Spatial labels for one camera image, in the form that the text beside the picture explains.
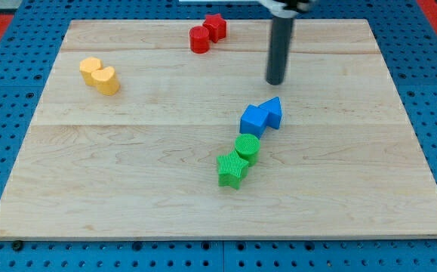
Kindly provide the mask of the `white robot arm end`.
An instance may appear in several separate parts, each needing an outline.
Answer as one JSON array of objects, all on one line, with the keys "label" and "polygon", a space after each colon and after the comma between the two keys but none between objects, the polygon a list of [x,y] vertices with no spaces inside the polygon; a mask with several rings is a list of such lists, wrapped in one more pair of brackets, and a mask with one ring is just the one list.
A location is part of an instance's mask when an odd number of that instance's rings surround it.
[{"label": "white robot arm end", "polygon": [[274,17],[295,18],[310,12],[317,0],[258,0]]}]

